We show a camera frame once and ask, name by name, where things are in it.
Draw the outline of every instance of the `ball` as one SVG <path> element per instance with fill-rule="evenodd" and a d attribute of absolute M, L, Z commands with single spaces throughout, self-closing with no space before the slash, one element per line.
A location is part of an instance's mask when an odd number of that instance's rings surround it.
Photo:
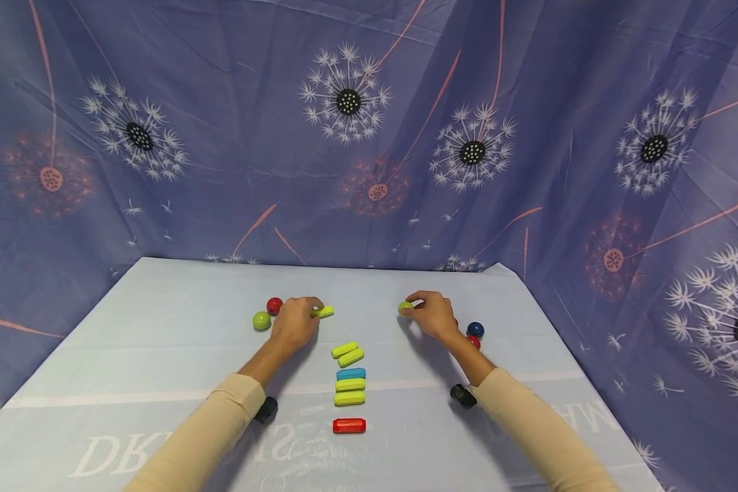
<path fill-rule="evenodd" d="M 481 351 L 481 340 L 479 340 L 477 337 L 474 337 L 472 335 L 468 335 L 467 339 L 469 342 L 471 342 L 474 346 L 476 346 L 479 351 Z"/>
<path fill-rule="evenodd" d="M 412 310 L 414 307 L 412 302 L 405 301 L 396 308 L 396 311 L 399 312 L 399 316 L 402 316 L 402 310 Z"/>
<path fill-rule="evenodd" d="M 251 324 L 258 331 L 265 331 L 271 327 L 271 315 L 265 311 L 260 311 L 251 318 Z"/>
<path fill-rule="evenodd" d="M 481 338 L 484 336 L 484 325 L 478 321 L 474 321 L 467 326 L 467 335 Z"/>
<path fill-rule="evenodd" d="M 271 316 L 276 316 L 279 314 L 279 310 L 282 308 L 282 305 L 284 305 L 284 301 L 279 299 L 279 297 L 271 297 L 265 304 L 265 310 L 268 311 Z"/>

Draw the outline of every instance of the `backdrop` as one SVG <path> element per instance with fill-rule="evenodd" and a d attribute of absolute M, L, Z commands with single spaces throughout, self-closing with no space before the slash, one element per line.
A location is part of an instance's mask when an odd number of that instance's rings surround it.
<path fill-rule="evenodd" d="M 738 0 L 0 0 L 0 406 L 141 256 L 500 261 L 738 491 Z"/>

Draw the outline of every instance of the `lime green ball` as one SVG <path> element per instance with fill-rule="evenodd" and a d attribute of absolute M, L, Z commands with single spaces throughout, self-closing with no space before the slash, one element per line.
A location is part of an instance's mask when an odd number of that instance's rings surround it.
<path fill-rule="evenodd" d="M 251 324 L 254 325 L 255 330 L 265 331 L 271 327 L 271 315 L 265 311 L 257 312 L 251 318 Z"/>
<path fill-rule="evenodd" d="M 403 303 L 401 303 L 399 305 L 399 308 L 396 309 L 396 311 L 399 311 L 399 314 L 401 315 L 402 314 L 402 310 L 412 310 L 413 307 L 414 306 L 413 306 L 412 302 L 405 301 L 405 302 L 403 302 Z"/>

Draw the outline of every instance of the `forearm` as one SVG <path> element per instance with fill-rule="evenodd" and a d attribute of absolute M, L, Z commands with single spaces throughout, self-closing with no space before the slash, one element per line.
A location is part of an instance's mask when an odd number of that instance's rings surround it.
<path fill-rule="evenodd" d="M 283 342 L 278 342 L 274 338 L 271 338 L 260 347 L 259 351 L 254 354 L 254 357 L 238 373 L 245 374 L 245 376 L 254 379 L 265 388 L 271 381 L 273 374 L 282 367 L 282 364 L 287 362 L 287 359 L 294 352 L 295 349 L 293 347 L 286 346 Z"/>
<path fill-rule="evenodd" d="M 618 490 L 606 468 L 560 415 L 461 338 L 443 345 L 473 385 L 478 404 L 517 442 L 552 491 Z"/>
<path fill-rule="evenodd" d="M 202 490 L 224 452 L 240 438 L 265 401 L 262 389 L 292 351 L 276 342 L 264 346 L 230 374 L 194 410 L 141 468 L 128 492 Z"/>
<path fill-rule="evenodd" d="M 440 342 L 454 356 L 472 385 L 481 384 L 484 378 L 495 368 L 495 364 L 484 357 L 484 354 L 458 331 L 454 331 L 450 336 L 443 337 Z"/>

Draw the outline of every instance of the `light blue tablecloth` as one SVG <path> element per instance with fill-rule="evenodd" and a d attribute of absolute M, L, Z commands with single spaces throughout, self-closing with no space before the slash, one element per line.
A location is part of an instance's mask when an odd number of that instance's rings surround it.
<path fill-rule="evenodd" d="M 462 327 L 481 321 L 482 350 L 574 426 L 628 491 L 658 483 L 519 279 L 485 274 L 314 269 L 140 260 L 0 413 L 0 492 L 119 491 L 147 456 L 269 332 L 251 316 L 269 297 L 318 295 L 334 306 L 317 343 L 269 394 L 271 425 L 253 423 L 209 491 L 545 490 L 483 410 L 459 409 L 452 359 L 396 316 L 417 289 L 451 297 Z M 335 408 L 329 352 L 358 342 L 367 402 Z M 364 435 L 333 435 L 360 416 Z"/>

